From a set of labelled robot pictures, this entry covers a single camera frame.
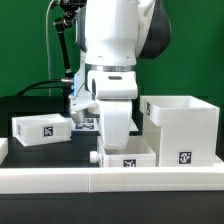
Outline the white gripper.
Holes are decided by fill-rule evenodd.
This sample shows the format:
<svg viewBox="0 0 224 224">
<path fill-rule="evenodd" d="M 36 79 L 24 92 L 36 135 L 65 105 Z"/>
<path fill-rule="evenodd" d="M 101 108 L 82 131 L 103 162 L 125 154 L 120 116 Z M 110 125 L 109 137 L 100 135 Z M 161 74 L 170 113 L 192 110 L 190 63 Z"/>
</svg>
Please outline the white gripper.
<svg viewBox="0 0 224 224">
<path fill-rule="evenodd" d="M 99 106 L 104 148 L 124 149 L 129 139 L 132 100 L 138 95 L 136 73 L 90 70 L 87 86 Z"/>
</svg>

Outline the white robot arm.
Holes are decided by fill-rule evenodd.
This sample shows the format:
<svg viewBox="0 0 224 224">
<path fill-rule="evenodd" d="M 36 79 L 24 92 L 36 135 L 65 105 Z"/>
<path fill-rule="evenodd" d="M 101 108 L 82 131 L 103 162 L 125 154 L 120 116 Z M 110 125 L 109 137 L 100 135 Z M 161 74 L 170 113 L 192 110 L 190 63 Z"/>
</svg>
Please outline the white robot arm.
<svg viewBox="0 0 224 224">
<path fill-rule="evenodd" d="M 99 108 L 101 141 L 106 149 L 123 149 L 138 96 L 136 59 L 164 52 L 171 39 L 169 17 L 162 0 L 87 0 L 77 24 L 86 53 L 85 88 Z"/>
</svg>

